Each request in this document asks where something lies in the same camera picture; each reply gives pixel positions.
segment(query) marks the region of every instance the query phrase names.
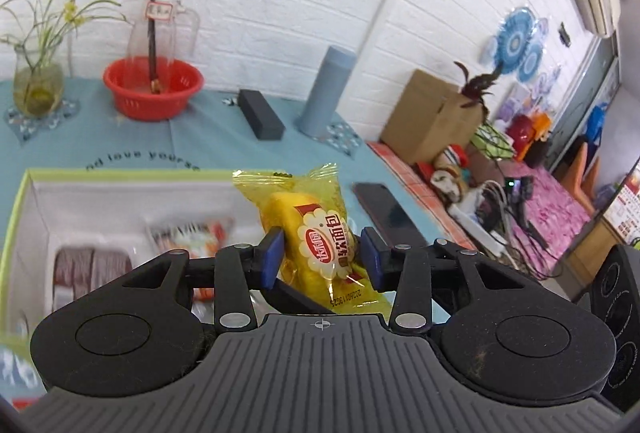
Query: decorative plate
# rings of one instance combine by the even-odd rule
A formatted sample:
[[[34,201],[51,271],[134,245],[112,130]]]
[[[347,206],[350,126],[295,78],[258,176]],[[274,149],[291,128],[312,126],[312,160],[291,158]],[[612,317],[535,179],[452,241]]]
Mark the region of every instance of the decorative plate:
[[[486,45],[482,49],[482,53],[480,54],[480,59],[478,60],[478,62],[483,67],[488,67],[491,63],[494,62],[496,52],[498,52],[498,39],[495,36],[491,36],[489,41],[486,42]]]
[[[548,92],[548,90],[546,90],[546,81],[546,72],[538,74],[538,77],[536,77],[536,80],[533,81],[533,86],[531,87],[532,98],[538,99],[540,96],[543,96]]]
[[[561,74],[562,65],[558,65],[556,68],[554,68],[554,71],[549,76],[549,80],[546,83],[546,93],[549,93],[551,89],[556,86],[556,83],[558,83],[558,79],[560,78]]]
[[[504,20],[494,57],[496,66],[502,63],[502,74],[511,74],[522,65],[535,23],[536,18],[527,7],[514,10]]]
[[[518,70],[518,81],[520,83],[529,83],[538,73],[544,49],[540,43],[532,43],[527,49],[524,61]]]
[[[537,41],[544,43],[546,37],[549,36],[549,19],[539,18],[536,20],[536,24],[533,28],[533,37],[531,41]]]

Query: white box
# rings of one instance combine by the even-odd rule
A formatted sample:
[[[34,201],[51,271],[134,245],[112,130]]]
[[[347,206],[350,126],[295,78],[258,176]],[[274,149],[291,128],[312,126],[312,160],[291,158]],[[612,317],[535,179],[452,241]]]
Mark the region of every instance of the white box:
[[[147,228],[198,217],[234,218],[228,243],[258,244],[257,208],[230,171],[31,169],[15,199],[0,259],[0,330],[29,331],[52,306],[55,255],[64,245],[129,253],[135,269],[158,256]]]

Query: coaster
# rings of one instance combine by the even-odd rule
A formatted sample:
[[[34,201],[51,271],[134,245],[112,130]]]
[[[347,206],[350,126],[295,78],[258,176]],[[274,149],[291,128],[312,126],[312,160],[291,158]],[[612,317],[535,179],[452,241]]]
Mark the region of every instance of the coaster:
[[[326,130],[325,137],[313,139],[343,152],[346,156],[353,157],[362,145],[362,139],[348,123],[332,123],[326,127]]]
[[[4,122],[11,128],[21,144],[32,140],[40,130],[55,130],[60,124],[74,117],[80,110],[78,101],[63,99],[60,106],[41,119],[25,117],[15,106],[4,113]]]

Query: cardboard box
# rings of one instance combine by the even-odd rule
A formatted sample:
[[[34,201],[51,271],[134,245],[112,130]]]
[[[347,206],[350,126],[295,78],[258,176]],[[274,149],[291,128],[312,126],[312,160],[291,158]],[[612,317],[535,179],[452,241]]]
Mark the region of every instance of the cardboard box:
[[[148,227],[233,216],[227,243],[258,244],[258,209],[230,171],[27,170],[0,259],[0,334],[51,312],[54,259],[63,246],[126,252],[135,269],[158,256]]]
[[[482,124],[482,107],[459,87],[416,70],[404,88],[380,139],[407,164],[432,162],[449,144],[463,148]]]

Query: blue decorative plate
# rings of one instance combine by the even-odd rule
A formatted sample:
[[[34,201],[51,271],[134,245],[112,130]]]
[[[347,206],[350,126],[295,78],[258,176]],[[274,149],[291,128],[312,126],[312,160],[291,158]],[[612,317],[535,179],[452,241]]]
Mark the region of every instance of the blue decorative plate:
[[[538,42],[532,43],[525,54],[524,61],[518,70],[518,81],[520,83],[529,83],[538,73],[544,49]]]
[[[511,74],[522,64],[536,23],[536,17],[527,7],[514,10],[498,34],[498,50],[494,62],[502,63],[502,74]]]

